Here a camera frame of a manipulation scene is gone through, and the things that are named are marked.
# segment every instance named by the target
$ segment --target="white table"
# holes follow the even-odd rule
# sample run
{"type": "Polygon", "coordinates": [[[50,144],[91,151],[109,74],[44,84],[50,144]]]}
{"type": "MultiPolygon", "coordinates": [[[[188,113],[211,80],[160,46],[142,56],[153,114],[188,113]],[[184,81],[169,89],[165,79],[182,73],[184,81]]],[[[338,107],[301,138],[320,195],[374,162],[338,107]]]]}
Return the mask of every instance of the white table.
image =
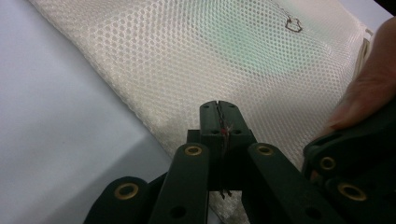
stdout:
{"type": "MultiPolygon", "coordinates": [[[[372,0],[340,1],[372,30],[390,18],[372,0]]],[[[82,223],[109,182],[151,181],[170,162],[29,2],[0,1],[0,223],[82,223]]]]}

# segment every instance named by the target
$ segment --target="white mesh fabric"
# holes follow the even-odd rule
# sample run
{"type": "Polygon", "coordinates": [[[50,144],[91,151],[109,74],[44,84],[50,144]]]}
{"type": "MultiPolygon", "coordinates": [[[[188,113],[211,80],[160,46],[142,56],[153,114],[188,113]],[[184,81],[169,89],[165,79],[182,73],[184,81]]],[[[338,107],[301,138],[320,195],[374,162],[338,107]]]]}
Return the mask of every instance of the white mesh fabric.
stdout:
{"type": "MultiPolygon", "coordinates": [[[[297,167],[352,78],[366,28],[334,0],[31,1],[170,155],[199,128],[199,106],[223,100],[297,167]]],[[[238,196],[211,205],[227,223],[246,221],[238,196]]]]}

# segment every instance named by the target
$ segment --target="mesh bag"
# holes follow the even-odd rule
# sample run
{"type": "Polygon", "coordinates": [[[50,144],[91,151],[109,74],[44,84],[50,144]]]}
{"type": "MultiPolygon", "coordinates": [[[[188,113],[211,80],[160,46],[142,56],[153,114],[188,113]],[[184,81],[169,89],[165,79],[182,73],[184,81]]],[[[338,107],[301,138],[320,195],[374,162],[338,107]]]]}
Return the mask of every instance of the mesh bag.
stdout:
{"type": "MultiPolygon", "coordinates": [[[[232,102],[297,167],[352,79],[366,27],[334,0],[31,0],[172,156],[232,102]]],[[[212,208],[247,222],[240,195],[212,208]]]]}

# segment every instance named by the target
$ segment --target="brass rivet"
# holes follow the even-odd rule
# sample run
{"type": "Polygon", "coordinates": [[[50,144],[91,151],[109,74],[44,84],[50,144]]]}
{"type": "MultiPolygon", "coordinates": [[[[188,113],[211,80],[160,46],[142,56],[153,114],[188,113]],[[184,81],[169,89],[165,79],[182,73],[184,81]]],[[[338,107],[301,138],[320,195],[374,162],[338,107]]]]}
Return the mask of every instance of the brass rivet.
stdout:
{"type": "Polygon", "coordinates": [[[126,183],[119,185],[114,191],[114,196],[120,200],[128,200],[133,198],[137,192],[139,191],[139,187],[134,183],[126,183]],[[132,191],[128,193],[121,192],[123,189],[132,188],[132,191]]]}
{"type": "Polygon", "coordinates": [[[323,170],[330,171],[330,170],[334,169],[334,167],[335,167],[335,160],[331,157],[323,157],[320,160],[320,167],[323,170]]]}
{"type": "Polygon", "coordinates": [[[198,156],[202,153],[202,149],[200,147],[186,147],[184,152],[189,156],[198,156]]]}
{"type": "Polygon", "coordinates": [[[367,200],[366,194],[356,186],[348,183],[338,184],[338,191],[346,196],[348,199],[358,202],[363,202],[367,200]]]}
{"type": "Polygon", "coordinates": [[[274,154],[274,151],[270,147],[266,146],[257,147],[257,151],[259,151],[259,153],[263,156],[271,156],[272,154],[274,154]]]}

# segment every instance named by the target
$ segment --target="hand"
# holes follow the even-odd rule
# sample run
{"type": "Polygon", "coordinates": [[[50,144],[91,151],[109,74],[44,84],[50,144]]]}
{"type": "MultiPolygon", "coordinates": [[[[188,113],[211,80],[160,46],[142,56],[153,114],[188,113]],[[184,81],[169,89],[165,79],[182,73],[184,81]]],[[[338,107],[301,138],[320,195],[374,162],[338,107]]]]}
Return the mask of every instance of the hand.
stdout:
{"type": "Polygon", "coordinates": [[[358,124],[387,104],[396,94],[396,17],[378,29],[372,52],[336,107],[322,136],[358,124]]]}

